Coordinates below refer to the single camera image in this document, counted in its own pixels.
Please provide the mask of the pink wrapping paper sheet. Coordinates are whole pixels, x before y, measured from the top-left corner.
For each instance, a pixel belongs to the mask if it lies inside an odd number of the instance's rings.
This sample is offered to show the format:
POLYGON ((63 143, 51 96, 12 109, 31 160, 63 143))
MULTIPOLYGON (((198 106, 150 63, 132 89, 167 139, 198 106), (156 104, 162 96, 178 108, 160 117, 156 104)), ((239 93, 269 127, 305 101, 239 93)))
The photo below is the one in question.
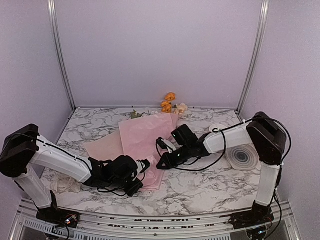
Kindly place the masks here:
POLYGON ((178 115, 160 113, 121 121, 119 130, 92 142, 84 143, 88 155, 98 161, 115 160, 126 155, 135 161, 148 160, 150 167, 145 171, 143 191, 157 191, 161 188, 164 171, 157 169, 160 157, 156 151, 156 140, 168 140, 176 129, 178 115))

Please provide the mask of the peach flower long green stem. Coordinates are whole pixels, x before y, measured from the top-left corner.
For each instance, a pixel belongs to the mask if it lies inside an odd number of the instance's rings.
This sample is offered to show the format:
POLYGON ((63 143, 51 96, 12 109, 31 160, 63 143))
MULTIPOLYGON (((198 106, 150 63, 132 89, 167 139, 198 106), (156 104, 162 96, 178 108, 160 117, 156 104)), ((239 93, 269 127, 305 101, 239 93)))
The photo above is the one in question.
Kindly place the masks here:
POLYGON ((188 110, 188 106, 185 103, 180 103, 180 104, 174 105, 174 107, 172 108, 172 113, 176 115, 182 115, 187 110, 188 110))

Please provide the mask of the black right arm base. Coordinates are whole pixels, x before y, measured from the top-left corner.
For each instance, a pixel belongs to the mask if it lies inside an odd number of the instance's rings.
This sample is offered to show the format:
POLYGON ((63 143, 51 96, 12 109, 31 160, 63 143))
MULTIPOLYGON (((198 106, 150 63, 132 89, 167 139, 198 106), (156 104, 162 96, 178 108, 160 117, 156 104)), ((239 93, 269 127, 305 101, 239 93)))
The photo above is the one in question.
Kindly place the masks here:
POLYGON ((272 222, 274 219, 271 204, 265 206, 255 200, 251 210, 231 214, 228 223, 237 230, 272 222))

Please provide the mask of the white flower bunch green leaves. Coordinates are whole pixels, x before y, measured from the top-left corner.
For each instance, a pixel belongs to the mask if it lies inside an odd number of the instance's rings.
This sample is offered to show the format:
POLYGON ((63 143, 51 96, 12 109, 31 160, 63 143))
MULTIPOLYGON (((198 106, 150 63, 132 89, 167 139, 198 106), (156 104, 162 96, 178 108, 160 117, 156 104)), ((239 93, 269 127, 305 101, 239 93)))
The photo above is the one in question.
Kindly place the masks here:
POLYGON ((141 117, 146 117, 146 116, 152 116, 152 115, 156 115, 158 114, 158 111, 147 111, 147 112, 138 112, 137 110, 133 110, 130 113, 130 119, 137 119, 137 118, 141 118, 141 117))

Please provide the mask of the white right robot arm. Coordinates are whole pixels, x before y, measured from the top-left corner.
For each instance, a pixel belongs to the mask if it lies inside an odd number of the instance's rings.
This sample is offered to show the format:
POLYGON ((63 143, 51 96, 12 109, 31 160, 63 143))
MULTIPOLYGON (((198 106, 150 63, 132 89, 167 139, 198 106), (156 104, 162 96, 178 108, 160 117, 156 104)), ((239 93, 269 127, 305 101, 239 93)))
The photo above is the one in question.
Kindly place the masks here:
POLYGON ((159 155, 156 165, 159 170, 178 169, 189 159, 199 160, 216 153, 221 153, 238 171, 259 167, 260 180, 254 201, 257 206, 248 212, 247 219, 258 224, 267 216, 266 207, 273 201, 284 157, 288 154, 286 144, 291 141, 280 122, 260 111, 234 126, 211 128, 201 137, 197 137, 186 124, 176 128, 171 135, 179 148, 162 137, 156 140, 156 149, 165 150, 159 155))

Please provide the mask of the orange flower stem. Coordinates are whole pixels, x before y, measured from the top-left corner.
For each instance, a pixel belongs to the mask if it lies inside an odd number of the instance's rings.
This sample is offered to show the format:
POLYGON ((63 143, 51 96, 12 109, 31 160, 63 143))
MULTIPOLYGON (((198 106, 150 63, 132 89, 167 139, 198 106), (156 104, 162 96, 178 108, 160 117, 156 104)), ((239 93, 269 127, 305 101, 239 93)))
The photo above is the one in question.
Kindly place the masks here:
POLYGON ((176 99, 176 94, 174 92, 169 92, 164 100, 161 102, 160 106, 162 107, 163 113, 171 113, 172 112, 172 101, 176 99))

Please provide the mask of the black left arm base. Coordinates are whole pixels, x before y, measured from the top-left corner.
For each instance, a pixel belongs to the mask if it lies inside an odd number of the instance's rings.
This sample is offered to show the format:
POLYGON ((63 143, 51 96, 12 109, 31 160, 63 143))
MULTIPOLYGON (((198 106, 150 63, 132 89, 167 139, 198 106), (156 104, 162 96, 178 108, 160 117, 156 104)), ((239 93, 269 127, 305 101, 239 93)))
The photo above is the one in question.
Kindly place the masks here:
POLYGON ((36 218, 52 224, 58 224, 60 226, 67 226, 70 228, 76 228, 79 220, 80 213, 77 211, 66 210, 59 208, 57 205, 57 199, 53 191, 51 194, 51 204, 47 208, 37 208, 36 218))

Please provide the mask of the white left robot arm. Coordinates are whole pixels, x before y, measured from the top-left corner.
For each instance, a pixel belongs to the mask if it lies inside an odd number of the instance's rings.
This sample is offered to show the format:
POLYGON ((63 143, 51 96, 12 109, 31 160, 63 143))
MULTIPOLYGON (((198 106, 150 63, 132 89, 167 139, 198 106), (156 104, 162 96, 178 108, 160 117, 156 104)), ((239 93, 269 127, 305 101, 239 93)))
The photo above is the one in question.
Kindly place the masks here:
POLYGON ((104 161, 81 157, 48 141, 33 123, 8 135, 0 153, 0 172, 12 178, 51 222, 58 223, 63 219, 63 211, 54 204, 54 195, 33 169, 36 165, 85 186, 113 194, 121 190, 131 197, 143 187, 139 175, 146 173, 150 162, 127 155, 104 161))

